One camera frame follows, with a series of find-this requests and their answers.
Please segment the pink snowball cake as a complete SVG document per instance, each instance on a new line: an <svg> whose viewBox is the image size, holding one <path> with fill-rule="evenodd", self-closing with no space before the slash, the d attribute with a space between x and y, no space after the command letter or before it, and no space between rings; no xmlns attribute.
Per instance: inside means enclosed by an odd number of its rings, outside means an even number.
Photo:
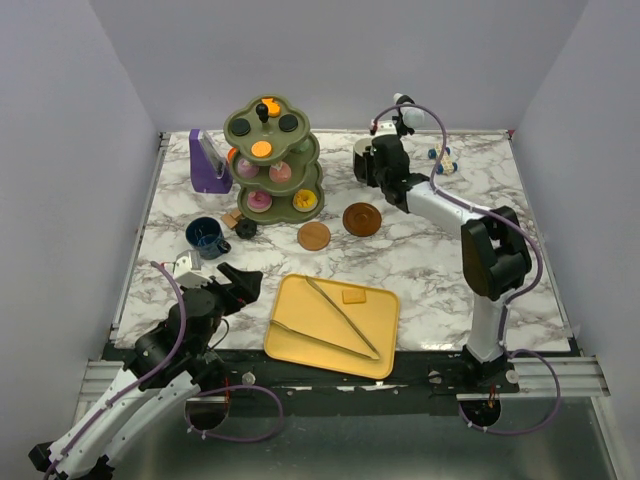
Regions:
<svg viewBox="0 0 640 480"><path fill-rule="evenodd" d="M286 183L290 180L291 175L291 167L284 161L273 164L269 168L269 178L274 183Z"/></svg>

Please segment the black patterned sandwich cookie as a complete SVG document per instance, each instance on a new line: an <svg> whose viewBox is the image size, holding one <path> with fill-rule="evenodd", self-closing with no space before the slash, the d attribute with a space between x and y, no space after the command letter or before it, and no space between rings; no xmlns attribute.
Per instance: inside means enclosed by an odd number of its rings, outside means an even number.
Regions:
<svg viewBox="0 0 640 480"><path fill-rule="evenodd" d="M250 122L245 118L236 118L230 123L230 131L235 136L244 136L251 131Z"/></svg>

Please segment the orange fish cookie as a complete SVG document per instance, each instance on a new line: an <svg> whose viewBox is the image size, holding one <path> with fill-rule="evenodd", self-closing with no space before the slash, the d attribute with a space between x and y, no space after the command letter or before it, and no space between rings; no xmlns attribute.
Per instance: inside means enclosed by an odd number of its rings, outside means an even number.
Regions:
<svg viewBox="0 0 640 480"><path fill-rule="evenodd" d="M278 117L281 114L281 106L274 98L265 97L261 99L261 102L267 107L268 115L271 118Z"/></svg>

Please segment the yellow serving tray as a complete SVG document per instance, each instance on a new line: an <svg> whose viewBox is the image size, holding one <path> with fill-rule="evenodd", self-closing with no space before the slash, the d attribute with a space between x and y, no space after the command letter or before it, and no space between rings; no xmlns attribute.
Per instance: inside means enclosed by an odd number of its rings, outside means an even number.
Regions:
<svg viewBox="0 0 640 480"><path fill-rule="evenodd" d="M391 291L290 274L264 340L275 360L382 380L393 370L400 302Z"/></svg>

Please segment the yellow frosted donut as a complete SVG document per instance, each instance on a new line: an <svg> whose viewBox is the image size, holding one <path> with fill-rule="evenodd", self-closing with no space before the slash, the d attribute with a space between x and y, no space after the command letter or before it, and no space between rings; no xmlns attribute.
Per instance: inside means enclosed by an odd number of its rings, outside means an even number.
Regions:
<svg viewBox="0 0 640 480"><path fill-rule="evenodd" d="M300 189L292 199L293 207L299 212L309 212L316 208L318 197L313 190Z"/></svg>

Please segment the dark wooden coaster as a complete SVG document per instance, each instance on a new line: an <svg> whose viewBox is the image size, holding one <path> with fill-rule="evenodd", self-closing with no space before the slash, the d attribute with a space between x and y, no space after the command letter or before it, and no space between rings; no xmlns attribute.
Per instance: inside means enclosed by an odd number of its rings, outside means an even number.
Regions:
<svg viewBox="0 0 640 480"><path fill-rule="evenodd" d="M369 237L380 229L382 216L374 205L358 202L344 210L342 222L344 228L351 235Z"/></svg>

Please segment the black lamp white bulb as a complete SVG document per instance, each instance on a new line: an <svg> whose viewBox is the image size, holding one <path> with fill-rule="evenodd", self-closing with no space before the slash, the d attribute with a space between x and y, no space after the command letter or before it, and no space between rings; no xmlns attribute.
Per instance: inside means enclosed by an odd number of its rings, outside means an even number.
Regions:
<svg viewBox="0 0 640 480"><path fill-rule="evenodd" d="M406 94L395 93L393 101L400 108L396 109L396 114L392 116L397 134L402 137L413 135L415 130L421 128L425 123L425 113L415 107L415 101Z"/></svg>

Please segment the pink frosted donut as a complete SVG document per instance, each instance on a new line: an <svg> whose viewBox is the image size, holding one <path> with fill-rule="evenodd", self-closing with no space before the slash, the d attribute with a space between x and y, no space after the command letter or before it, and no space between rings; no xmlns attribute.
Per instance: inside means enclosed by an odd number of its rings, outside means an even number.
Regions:
<svg viewBox="0 0 640 480"><path fill-rule="evenodd" d="M262 190L251 191L248 194L247 206L253 212L265 212L272 206L272 197L269 193Z"/></svg>

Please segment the round orange biscuit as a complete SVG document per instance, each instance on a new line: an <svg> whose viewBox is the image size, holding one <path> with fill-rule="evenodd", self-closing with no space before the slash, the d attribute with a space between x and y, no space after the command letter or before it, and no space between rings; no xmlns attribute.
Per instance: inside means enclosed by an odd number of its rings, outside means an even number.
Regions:
<svg viewBox="0 0 640 480"><path fill-rule="evenodd" d="M272 152L272 144L265 140L257 141L251 146L251 154L256 158L268 158Z"/></svg>

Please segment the purple snowball cake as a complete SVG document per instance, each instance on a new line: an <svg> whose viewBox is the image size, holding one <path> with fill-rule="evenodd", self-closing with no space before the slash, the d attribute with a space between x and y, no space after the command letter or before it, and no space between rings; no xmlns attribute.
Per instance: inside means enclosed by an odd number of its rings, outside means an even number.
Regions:
<svg viewBox="0 0 640 480"><path fill-rule="evenodd" d="M251 179L257 176L260 168L246 159L240 159L237 162L236 171L243 179Z"/></svg>

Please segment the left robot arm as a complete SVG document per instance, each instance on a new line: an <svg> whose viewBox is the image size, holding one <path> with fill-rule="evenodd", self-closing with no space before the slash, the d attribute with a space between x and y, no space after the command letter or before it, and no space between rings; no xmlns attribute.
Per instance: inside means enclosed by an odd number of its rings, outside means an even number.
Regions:
<svg viewBox="0 0 640 480"><path fill-rule="evenodd" d="M35 445L28 457L47 479L105 479L115 451L175 404L209 395L225 384L222 360L209 343L222 320L256 302L263 274L223 262L219 283L208 278L193 288L156 268L176 295L165 320L138 338L111 384L83 418L53 442Z"/></svg>

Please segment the black cream mug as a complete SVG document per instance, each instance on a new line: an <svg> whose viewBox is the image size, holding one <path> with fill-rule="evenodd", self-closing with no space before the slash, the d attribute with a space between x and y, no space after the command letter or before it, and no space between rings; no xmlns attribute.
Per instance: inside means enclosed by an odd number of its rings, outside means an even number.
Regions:
<svg viewBox="0 0 640 480"><path fill-rule="evenodd" d="M353 172L358 182L368 187L378 186L369 138L360 139L353 146Z"/></svg>

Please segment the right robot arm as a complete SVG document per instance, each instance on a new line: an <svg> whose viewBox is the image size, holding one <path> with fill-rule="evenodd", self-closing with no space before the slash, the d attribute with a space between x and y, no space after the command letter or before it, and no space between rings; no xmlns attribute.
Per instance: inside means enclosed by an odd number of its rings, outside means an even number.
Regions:
<svg viewBox="0 0 640 480"><path fill-rule="evenodd" d="M461 242L464 279L474 293L470 336L458 357L458 379L480 392L508 368L505 329L511 297L532 261L515 211L488 210L439 188L433 176L410 171L395 134L375 136L353 149L356 179L379 188L396 208L425 218Z"/></svg>

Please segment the green tiered cake stand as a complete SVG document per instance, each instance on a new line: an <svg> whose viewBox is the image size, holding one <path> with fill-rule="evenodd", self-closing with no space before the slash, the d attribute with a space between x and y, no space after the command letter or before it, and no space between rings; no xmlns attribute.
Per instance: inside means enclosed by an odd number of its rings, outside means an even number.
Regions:
<svg viewBox="0 0 640 480"><path fill-rule="evenodd" d="M278 117L271 118L268 115L267 107L261 102L265 97L274 98L280 104L281 114ZM285 133L279 129L278 120L286 114L298 117L299 126L293 132ZM231 133L230 123L236 118L245 118L250 122L251 131L247 135L239 137ZM320 145L316 136L311 133L309 119L302 110L292 106L280 95L258 96L226 119L223 133L228 144L237 148L237 153L229 164L234 180L240 185L237 206L246 218L259 225L300 224L320 214L325 200L322 188L323 171L319 163ZM312 142L310 148L304 153L293 152L293 149L307 138ZM273 146L273 152L268 158L256 158L251 154L251 146L261 140L268 141ZM246 159L260 168L256 177L243 179L238 175L236 166L240 159ZM270 180L269 168L281 161L291 167L292 175L288 182L278 184ZM318 204L314 210L299 212L293 207L293 196L300 189L313 190L317 195ZM248 208L248 194L255 190L262 190L271 195L272 206L269 210L256 213Z"/></svg>

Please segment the green snowball cake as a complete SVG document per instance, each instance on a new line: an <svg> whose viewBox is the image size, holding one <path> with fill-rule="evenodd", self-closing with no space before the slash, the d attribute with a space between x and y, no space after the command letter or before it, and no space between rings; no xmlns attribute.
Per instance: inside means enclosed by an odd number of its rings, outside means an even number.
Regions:
<svg viewBox="0 0 640 480"><path fill-rule="evenodd" d="M312 142L309 138L305 139L302 143L300 143L298 146L296 146L293 149L293 152L295 153L304 153L305 151L307 151L310 146L312 145Z"/></svg>

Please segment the metal serving tongs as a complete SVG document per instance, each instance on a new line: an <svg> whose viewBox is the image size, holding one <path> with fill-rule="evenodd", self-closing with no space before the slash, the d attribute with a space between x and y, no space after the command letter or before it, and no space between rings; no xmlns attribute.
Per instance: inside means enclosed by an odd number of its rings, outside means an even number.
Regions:
<svg viewBox="0 0 640 480"><path fill-rule="evenodd" d="M280 283L271 323L287 333L366 360L380 352L342 302L345 284L292 274Z"/></svg>

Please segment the dark blue mug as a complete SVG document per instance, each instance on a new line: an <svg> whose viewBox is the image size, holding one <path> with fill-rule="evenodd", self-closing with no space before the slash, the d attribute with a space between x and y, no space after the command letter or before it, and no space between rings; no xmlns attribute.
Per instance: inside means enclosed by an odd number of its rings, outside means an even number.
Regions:
<svg viewBox="0 0 640 480"><path fill-rule="evenodd" d="M214 260L231 251L220 223L211 217L193 220L185 230L185 237L204 260Z"/></svg>

